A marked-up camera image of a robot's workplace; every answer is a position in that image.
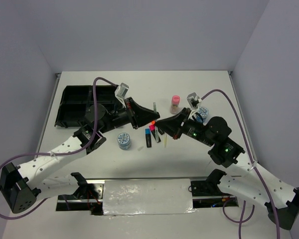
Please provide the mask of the yellow slim pen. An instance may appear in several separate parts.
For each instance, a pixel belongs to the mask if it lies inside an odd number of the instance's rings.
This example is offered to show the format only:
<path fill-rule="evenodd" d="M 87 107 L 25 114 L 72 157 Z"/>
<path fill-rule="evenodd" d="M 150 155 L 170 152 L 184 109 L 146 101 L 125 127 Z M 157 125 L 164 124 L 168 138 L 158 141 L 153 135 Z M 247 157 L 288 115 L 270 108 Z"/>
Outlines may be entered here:
<path fill-rule="evenodd" d="M 167 146 L 167 134 L 164 135 L 164 148 Z"/>

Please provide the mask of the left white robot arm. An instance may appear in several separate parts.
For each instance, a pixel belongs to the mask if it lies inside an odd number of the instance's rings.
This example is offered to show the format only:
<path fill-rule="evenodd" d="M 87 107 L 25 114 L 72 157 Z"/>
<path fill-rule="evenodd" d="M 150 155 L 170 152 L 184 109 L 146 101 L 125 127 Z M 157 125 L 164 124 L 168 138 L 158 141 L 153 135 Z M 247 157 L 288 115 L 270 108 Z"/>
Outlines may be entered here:
<path fill-rule="evenodd" d="M 82 127 L 61 145 L 47 153 L 37 153 L 35 159 L 18 166 L 9 160 L 1 169 L 0 192 L 11 211 L 19 214 L 28 210 L 37 200 L 51 197 L 53 189 L 68 189 L 77 199 L 85 197 L 91 184 L 80 173 L 52 179 L 50 175 L 100 147 L 106 141 L 104 133 L 126 124 L 138 129 L 160 117 L 158 112 L 140 106 L 131 97 L 123 103 L 123 108 L 111 113 L 94 103 Z"/>

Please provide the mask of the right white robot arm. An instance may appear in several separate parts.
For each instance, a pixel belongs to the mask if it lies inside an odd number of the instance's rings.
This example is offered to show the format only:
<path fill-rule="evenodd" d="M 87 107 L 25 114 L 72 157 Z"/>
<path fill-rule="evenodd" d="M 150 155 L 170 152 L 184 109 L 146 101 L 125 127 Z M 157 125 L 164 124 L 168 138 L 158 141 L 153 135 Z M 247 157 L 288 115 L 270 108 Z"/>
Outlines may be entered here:
<path fill-rule="evenodd" d="M 299 187 L 295 188 L 273 175 L 235 143 L 232 132 L 222 117 L 212 117 L 207 124 L 191 119 L 190 109 L 161 119 L 155 125 L 173 139 L 187 135 L 210 147 L 211 160 L 222 166 L 209 175 L 207 191 L 235 195 L 251 204 L 264 207 L 273 223 L 290 230 L 299 215 Z"/>

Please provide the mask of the pink capped small bottle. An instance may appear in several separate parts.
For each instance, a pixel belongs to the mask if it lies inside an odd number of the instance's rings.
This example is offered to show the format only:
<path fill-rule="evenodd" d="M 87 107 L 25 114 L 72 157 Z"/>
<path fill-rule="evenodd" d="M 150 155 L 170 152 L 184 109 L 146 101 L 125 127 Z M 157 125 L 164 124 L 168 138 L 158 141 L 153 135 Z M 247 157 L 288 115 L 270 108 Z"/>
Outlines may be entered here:
<path fill-rule="evenodd" d="M 178 95 L 174 95 L 171 98 L 171 105 L 170 105 L 170 113 L 175 115 L 177 113 L 179 113 L 180 107 L 179 107 L 179 103 L 180 103 L 180 96 Z"/>

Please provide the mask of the pink highlighter marker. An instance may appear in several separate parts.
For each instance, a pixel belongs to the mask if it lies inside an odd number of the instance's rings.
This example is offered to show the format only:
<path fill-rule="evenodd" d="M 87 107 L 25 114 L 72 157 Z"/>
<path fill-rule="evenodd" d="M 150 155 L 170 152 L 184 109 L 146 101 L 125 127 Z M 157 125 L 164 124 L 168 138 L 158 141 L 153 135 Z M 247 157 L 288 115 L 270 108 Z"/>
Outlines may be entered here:
<path fill-rule="evenodd" d="M 152 133 L 152 135 L 153 135 L 156 143 L 161 142 L 161 139 L 160 139 L 160 137 L 158 135 L 158 129 L 154 126 L 154 124 L 149 125 L 149 129 L 150 129 L 150 131 L 151 131 L 151 133 Z"/>

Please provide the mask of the blue highlighter marker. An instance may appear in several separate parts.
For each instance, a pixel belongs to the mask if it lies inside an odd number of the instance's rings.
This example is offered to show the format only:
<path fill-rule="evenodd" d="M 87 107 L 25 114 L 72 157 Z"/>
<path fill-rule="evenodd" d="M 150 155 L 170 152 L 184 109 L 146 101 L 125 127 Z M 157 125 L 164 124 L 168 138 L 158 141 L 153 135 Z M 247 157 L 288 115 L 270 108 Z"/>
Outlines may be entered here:
<path fill-rule="evenodd" d="M 146 137 L 147 148 L 151 148 L 151 131 L 149 128 L 145 129 L 145 137 Z"/>

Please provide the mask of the blue patterned round tin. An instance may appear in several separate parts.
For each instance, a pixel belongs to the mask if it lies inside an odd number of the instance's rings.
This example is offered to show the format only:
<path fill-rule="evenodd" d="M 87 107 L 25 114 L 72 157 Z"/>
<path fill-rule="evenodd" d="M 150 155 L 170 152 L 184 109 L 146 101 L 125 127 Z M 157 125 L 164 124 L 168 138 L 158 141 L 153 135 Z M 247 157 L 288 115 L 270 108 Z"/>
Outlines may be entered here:
<path fill-rule="evenodd" d="M 122 150 L 128 150 L 132 145 L 131 137 L 126 132 L 122 132 L 117 136 L 117 142 Z"/>

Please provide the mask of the black compartment organizer tray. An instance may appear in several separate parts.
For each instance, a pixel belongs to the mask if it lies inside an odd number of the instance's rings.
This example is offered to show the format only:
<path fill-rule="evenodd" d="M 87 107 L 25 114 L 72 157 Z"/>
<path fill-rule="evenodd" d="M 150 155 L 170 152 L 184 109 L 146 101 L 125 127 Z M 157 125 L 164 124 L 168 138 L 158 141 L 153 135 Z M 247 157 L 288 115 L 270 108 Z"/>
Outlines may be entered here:
<path fill-rule="evenodd" d="M 112 85 L 96 87 L 97 102 L 109 112 L 123 108 L 115 97 L 115 90 L 116 87 Z M 63 90 L 54 125 L 62 128 L 81 127 L 84 115 L 93 103 L 92 86 L 67 86 Z"/>

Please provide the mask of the silver foil covered panel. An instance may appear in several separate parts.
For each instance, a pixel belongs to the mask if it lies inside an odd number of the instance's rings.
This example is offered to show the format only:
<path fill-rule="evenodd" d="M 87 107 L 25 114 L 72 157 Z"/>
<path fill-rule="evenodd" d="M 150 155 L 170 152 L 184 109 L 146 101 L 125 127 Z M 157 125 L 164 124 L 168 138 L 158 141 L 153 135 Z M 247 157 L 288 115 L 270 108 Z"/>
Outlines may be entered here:
<path fill-rule="evenodd" d="M 106 181 L 103 213 L 111 216 L 193 213 L 189 179 Z"/>

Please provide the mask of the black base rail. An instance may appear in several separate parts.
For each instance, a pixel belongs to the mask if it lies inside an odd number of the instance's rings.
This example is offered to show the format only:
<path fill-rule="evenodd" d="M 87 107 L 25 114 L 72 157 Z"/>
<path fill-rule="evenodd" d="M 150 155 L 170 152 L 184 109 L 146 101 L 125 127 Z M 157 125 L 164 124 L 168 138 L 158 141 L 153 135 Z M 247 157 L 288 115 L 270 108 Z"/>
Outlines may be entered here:
<path fill-rule="evenodd" d="M 73 195 L 61 195 L 57 198 L 57 212 L 75 212 L 84 211 L 93 216 L 102 216 L 103 213 L 103 197 L 105 191 L 105 181 L 89 180 L 89 183 L 94 184 L 97 198 L 92 195 L 76 198 Z M 191 179 L 187 189 L 192 195 L 194 209 L 200 208 L 220 208 L 220 207 L 237 207 L 237 197 L 224 194 L 212 190 L 207 186 L 204 178 Z"/>

